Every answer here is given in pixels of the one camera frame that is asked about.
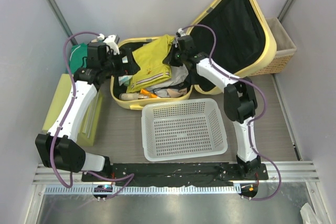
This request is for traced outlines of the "white plastic mesh basket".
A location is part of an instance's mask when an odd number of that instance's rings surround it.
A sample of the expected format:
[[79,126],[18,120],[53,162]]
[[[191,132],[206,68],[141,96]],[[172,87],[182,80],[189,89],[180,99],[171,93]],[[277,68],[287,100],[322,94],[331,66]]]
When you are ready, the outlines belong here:
[[141,126],[144,156],[150,162],[220,155],[228,149],[223,118],[213,99],[146,105]]

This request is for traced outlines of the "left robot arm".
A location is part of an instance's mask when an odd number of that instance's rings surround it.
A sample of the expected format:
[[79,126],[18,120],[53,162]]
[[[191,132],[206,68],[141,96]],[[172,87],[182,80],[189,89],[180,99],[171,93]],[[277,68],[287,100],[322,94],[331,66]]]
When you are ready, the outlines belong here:
[[72,87],[55,123],[46,133],[37,135],[35,144],[44,166],[73,173],[93,171],[98,180],[105,182],[112,174],[109,159],[87,153],[76,143],[79,128],[105,80],[133,75],[140,67],[131,50],[117,49],[105,42],[89,43],[83,62],[86,66],[70,76]]

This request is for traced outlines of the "yellow-green shirt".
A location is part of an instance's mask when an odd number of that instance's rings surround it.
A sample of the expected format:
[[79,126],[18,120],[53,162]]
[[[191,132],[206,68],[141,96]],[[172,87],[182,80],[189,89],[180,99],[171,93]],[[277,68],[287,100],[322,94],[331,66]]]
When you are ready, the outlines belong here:
[[171,67],[163,61],[172,48],[173,40],[173,36],[163,35],[132,53],[140,70],[132,76],[127,93],[138,92],[171,78]]

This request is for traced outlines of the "yellow hard-shell suitcase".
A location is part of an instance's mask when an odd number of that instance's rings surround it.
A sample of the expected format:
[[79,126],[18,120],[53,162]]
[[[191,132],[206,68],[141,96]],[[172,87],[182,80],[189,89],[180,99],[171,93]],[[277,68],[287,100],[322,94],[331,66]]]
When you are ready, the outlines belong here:
[[277,44],[256,0],[214,0],[187,29],[197,49],[244,78],[268,66]]

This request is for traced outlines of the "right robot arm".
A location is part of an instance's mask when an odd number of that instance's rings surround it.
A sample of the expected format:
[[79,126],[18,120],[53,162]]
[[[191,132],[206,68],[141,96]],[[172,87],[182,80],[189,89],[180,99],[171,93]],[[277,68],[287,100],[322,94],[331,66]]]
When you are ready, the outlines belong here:
[[191,36],[176,37],[164,63],[179,67],[185,65],[192,84],[201,79],[215,83],[224,94],[224,112],[233,122],[237,138],[237,173],[242,179],[250,179],[261,166],[261,158],[255,147],[254,118],[258,107],[252,83],[240,79],[198,52]]

